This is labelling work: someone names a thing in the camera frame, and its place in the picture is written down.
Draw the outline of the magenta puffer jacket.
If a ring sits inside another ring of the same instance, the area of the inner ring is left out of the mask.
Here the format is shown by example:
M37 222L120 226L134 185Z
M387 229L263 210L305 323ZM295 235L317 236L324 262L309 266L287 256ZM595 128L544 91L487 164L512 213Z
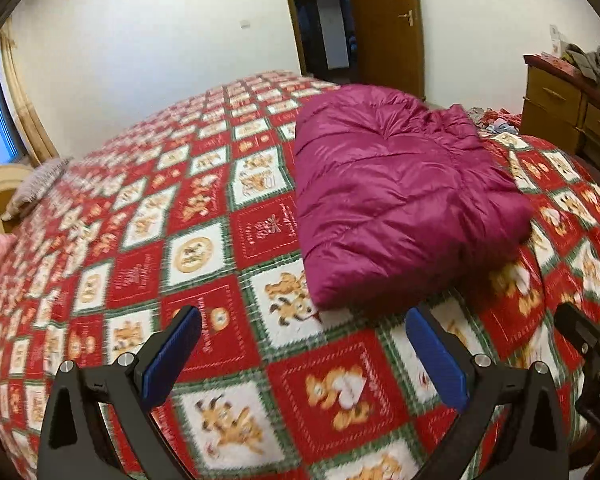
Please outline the magenta puffer jacket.
M505 266L532 207L457 105L350 84L302 106L298 237L320 309L408 308Z

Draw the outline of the beige floral curtain right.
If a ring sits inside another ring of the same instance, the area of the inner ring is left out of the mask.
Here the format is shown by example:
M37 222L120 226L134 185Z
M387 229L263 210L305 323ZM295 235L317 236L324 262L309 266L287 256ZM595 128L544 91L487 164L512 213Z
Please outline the beige floral curtain right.
M30 100L16 63L17 44L12 36L12 19L0 29L0 79L7 108L19 139L33 167L58 156L40 116Z

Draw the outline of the clothes pile on floor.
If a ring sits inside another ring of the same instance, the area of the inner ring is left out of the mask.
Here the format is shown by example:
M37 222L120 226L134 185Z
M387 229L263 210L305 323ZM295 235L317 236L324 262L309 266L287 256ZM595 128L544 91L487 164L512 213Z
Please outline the clothes pile on floor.
M522 122L521 114L513 114L506 108L471 107L467 115L479 130L490 134L518 134Z

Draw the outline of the wooden dresser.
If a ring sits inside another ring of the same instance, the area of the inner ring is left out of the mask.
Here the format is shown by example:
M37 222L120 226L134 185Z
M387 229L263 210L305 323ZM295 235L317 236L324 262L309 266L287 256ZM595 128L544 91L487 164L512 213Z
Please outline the wooden dresser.
M549 54L526 54L520 132L577 155L600 172L600 83Z

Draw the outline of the red patterned bedspread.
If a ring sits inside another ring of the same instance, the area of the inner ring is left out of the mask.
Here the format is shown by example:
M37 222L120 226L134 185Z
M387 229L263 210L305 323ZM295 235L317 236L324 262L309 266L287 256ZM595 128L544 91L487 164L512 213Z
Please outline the red patterned bedspread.
M404 330L409 308L323 310L296 219L302 106L342 87L276 70L178 102L73 162L0 267L0 439L32 479L65 360L108 365L182 307L200 341L166 440L201 479L409 479L454 419ZM570 443L583 361L558 304L600 324L600 186L557 146L477 128L532 207L516 258L422 301L465 347L554 378Z

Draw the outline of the striped pillow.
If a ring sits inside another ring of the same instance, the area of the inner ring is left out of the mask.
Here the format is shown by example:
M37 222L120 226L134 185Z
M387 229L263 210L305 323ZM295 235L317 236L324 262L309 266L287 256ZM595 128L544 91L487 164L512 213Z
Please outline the striped pillow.
M55 157L33 170L18 186L1 215L3 221L23 219L50 192L54 183L66 172L71 157Z

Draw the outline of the brown wooden door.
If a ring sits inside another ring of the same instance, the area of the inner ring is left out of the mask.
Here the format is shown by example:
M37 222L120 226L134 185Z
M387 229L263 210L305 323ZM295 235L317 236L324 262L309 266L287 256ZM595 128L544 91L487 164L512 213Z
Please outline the brown wooden door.
M425 97L425 55L419 0L351 0L358 81ZM399 18L412 10L414 26Z

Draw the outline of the clothes pile on dresser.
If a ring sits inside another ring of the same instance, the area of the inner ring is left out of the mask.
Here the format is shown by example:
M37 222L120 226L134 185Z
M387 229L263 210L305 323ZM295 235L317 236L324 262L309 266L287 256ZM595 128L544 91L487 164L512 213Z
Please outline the clothes pile on dresser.
M569 75L580 74L600 88L600 47L585 52L576 44L566 44L560 55L542 53L541 58Z

